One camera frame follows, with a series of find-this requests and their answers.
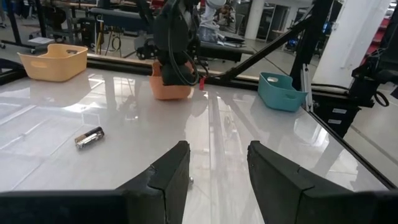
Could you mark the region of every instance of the wall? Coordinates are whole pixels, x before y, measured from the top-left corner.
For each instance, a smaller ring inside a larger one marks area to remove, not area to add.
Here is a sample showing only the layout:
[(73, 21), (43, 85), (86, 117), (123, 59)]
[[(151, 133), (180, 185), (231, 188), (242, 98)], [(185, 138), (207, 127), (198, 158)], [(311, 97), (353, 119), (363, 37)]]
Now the wall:
[(390, 0), (346, 1), (313, 78), (314, 83), (349, 87), (387, 11)]
[[(266, 0), (268, 3), (280, 6), (293, 7), (309, 7), (312, 0), (296, 1), (296, 0)], [(262, 16), (262, 6), (264, 7), (265, 0), (253, 0), (251, 11), (249, 14), (248, 24), (246, 27), (245, 38), (255, 39)]]

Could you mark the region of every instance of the teal basket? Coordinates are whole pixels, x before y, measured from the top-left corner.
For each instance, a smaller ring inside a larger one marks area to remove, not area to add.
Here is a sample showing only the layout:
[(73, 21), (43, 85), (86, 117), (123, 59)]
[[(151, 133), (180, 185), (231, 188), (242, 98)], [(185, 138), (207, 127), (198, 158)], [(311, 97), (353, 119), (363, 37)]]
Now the teal basket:
[(296, 112), (305, 101), (306, 92), (292, 87), (292, 77), (261, 72), (258, 92), (264, 103), (276, 110)]

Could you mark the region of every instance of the black cable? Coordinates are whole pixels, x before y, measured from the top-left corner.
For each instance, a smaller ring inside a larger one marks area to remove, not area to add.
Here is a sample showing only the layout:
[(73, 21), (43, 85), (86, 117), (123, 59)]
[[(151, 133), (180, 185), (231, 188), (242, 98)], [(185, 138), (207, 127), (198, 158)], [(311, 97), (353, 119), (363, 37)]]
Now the black cable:
[(106, 56), (106, 54), (108, 53), (109, 45), (111, 44), (112, 34), (113, 34), (113, 29), (111, 30), (111, 34), (109, 35), (108, 46), (106, 47), (105, 56)]
[(209, 77), (209, 70), (207, 69), (207, 67), (203, 64), (203, 62), (199, 59), (199, 56), (197, 55), (197, 58), (198, 58), (198, 63), (199, 63), (199, 65), (205, 70), (205, 72), (206, 72), (206, 77), (208, 78)]
[(387, 97), (379, 91), (376, 91), (376, 93), (374, 94), (374, 99), (383, 107), (388, 107), (390, 105), (390, 102), (388, 101)]
[(119, 39), (119, 55), (122, 57), (122, 40), (120, 39), (120, 33), (118, 33), (118, 39)]
[(170, 15), (169, 15), (169, 31), (167, 34), (167, 38), (168, 38), (168, 44), (169, 44), (169, 57), (170, 57), (170, 63), (173, 66), (174, 71), (177, 73), (178, 77), (180, 78), (180, 80), (186, 84), (186, 85), (190, 85), (190, 86), (194, 86), (199, 82), (199, 74), (198, 74), (198, 70), (197, 67), (195, 65), (195, 61), (193, 61), (193, 59), (189, 56), (189, 54), (187, 54), (185, 51), (183, 52), (185, 54), (185, 56), (187, 57), (188, 61), (190, 61), (192, 67), (193, 67), (193, 71), (195, 72), (195, 81), (192, 83), (190, 81), (188, 81), (184, 75), (182, 75), (177, 63), (175, 62), (175, 58), (174, 58), (174, 53), (173, 53), (173, 42), (172, 42), (172, 24), (173, 24), (173, 16), (175, 14), (175, 10), (178, 9), (178, 4), (179, 4), (179, 0), (175, 0), (172, 4), (172, 8), (170, 10)]
[[(118, 33), (119, 34), (119, 36), (116, 36), (116, 37), (113, 37), (112, 38), (112, 49), (113, 49), (113, 51), (118, 51), (120, 48), (121, 48), (121, 45), (122, 45), (122, 41), (121, 41), (121, 39), (120, 39), (120, 33)], [(116, 48), (116, 47), (114, 47), (114, 41), (115, 40), (119, 40), (119, 45), (118, 45), (118, 47)]]

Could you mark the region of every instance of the table surface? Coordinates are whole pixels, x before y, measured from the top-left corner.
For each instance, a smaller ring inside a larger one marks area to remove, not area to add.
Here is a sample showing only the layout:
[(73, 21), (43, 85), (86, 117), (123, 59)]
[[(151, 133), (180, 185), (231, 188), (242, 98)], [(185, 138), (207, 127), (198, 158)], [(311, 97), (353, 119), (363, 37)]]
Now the table surface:
[[(97, 126), (106, 137), (78, 151), (74, 138)], [(115, 189), (186, 139), (195, 183), (184, 223), (264, 223), (246, 160), (252, 140), (347, 189), (386, 189), (304, 110), (275, 111), (234, 88), (157, 101), (141, 75), (25, 78), (0, 88), (0, 133), (0, 191)]]

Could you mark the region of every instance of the yellow basket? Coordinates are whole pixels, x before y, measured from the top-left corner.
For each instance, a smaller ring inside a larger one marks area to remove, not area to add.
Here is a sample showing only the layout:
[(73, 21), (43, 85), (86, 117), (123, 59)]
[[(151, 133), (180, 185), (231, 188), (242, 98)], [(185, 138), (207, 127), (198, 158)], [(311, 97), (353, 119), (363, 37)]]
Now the yellow basket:
[(29, 77), (36, 80), (64, 82), (87, 67), (87, 48), (66, 44), (50, 44), (47, 54), (40, 56), (18, 53)]

